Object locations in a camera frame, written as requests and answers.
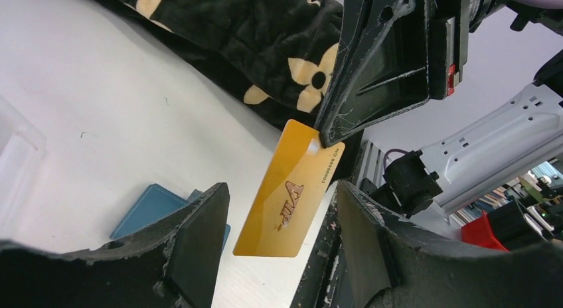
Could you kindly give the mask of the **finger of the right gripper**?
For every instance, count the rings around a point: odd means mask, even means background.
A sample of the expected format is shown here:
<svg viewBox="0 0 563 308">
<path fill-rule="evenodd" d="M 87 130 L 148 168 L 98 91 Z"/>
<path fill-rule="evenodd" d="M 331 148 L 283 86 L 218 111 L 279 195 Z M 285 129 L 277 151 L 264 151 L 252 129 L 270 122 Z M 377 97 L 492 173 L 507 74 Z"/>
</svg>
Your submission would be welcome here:
<svg viewBox="0 0 563 308">
<path fill-rule="evenodd" d="M 330 147 L 430 99 L 429 0 L 344 0 L 334 73 L 315 122 Z"/>
</svg>

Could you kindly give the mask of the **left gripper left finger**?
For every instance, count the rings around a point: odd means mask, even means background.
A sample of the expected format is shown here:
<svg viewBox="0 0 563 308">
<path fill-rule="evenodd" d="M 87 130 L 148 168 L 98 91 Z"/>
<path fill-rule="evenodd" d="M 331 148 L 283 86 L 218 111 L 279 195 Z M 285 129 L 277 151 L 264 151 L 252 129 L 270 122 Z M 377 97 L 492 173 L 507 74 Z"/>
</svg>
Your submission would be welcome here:
<svg viewBox="0 0 563 308">
<path fill-rule="evenodd" d="M 53 254 L 1 242 L 2 307 L 210 307 L 230 193 L 194 202 L 97 250 Z"/>
</svg>

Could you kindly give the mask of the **clear plastic tray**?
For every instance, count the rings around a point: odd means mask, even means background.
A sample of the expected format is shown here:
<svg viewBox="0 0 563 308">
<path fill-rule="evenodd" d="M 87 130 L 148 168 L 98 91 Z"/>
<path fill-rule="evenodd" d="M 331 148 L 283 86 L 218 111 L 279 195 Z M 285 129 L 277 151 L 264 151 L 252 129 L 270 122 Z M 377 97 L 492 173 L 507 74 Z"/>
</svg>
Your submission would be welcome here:
<svg viewBox="0 0 563 308">
<path fill-rule="evenodd" d="M 13 233 L 40 169 L 46 137 L 1 98 L 1 237 Z"/>
</svg>

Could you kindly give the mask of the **blue leather card holder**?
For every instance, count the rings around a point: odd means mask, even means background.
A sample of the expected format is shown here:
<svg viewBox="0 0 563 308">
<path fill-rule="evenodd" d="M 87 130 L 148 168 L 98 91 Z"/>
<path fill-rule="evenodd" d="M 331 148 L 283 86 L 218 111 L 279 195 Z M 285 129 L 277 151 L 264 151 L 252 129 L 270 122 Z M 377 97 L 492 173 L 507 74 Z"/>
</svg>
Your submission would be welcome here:
<svg viewBox="0 0 563 308">
<path fill-rule="evenodd" d="M 203 191 L 195 189 L 188 198 L 182 198 L 157 183 L 150 184 L 114 228 L 110 234 L 112 241 L 106 249 L 117 248 L 120 238 L 132 235 L 194 203 L 202 194 Z"/>
</svg>

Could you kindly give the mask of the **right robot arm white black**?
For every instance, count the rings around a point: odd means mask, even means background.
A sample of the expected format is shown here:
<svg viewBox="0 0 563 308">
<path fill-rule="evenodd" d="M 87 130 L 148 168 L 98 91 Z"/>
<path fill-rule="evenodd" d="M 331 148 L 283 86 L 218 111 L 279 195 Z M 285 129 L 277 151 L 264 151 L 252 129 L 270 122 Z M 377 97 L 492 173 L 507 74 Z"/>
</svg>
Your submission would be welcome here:
<svg viewBox="0 0 563 308">
<path fill-rule="evenodd" d="M 502 7 L 517 14 L 514 31 L 540 23 L 562 33 L 562 0 L 344 0 L 335 73 L 315 122 L 322 145 L 452 95 L 469 34 Z M 452 214 L 561 151 L 557 54 L 495 111 L 385 167 L 372 198 L 402 214 L 431 203 Z"/>
</svg>

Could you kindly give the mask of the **black blanket with beige flowers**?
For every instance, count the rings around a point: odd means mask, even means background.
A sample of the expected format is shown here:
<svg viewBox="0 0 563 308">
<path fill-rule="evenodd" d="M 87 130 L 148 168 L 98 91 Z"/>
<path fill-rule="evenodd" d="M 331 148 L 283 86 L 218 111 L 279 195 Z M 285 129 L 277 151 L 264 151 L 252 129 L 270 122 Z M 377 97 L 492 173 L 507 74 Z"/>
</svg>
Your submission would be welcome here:
<svg viewBox="0 0 563 308">
<path fill-rule="evenodd" d="M 313 126 L 333 75 L 336 0 L 94 0 L 127 17 L 277 129 Z"/>
</svg>

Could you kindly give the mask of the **gold VIP card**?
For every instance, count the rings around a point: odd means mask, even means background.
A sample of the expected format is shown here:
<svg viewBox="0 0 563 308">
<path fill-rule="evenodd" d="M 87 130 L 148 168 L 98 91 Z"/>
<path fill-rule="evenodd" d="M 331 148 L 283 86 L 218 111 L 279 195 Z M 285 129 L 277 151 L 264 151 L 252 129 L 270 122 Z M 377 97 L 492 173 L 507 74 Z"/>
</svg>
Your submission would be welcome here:
<svg viewBox="0 0 563 308">
<path fill-rule="evenodd" d="M 298 255 L 344 151 L 343 142 L 324 147 L 317 130 L 289 120 L 233 254 Z"/>
</svg>

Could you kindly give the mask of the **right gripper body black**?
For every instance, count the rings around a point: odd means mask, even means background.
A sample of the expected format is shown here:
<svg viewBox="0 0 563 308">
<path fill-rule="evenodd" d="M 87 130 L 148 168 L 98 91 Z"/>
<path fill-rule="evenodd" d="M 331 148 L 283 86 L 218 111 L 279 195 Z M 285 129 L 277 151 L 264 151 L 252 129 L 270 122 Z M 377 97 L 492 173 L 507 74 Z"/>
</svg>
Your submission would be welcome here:
<svg viewBox="0 0 563 308">
<path fill-rule="evenodd" d="M 462 81 L 469 34 L 506 0 L 428 0 L 429 97 L 443 100 Z"/>
</svg>

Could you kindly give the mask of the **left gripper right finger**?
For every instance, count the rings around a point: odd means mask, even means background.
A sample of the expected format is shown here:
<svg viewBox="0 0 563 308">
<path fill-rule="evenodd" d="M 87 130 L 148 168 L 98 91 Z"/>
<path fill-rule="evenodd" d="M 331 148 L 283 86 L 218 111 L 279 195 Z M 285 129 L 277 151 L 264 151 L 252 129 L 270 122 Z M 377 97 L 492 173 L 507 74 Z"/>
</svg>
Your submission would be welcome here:
<svg viewBox="0 0 563 308">
<path fill-rule="evenodd" d="M 340 181 L 336 202 L 356 307 L 561 307 L 562 244 L 513 252 L 440 236 Z"/>
</svg>

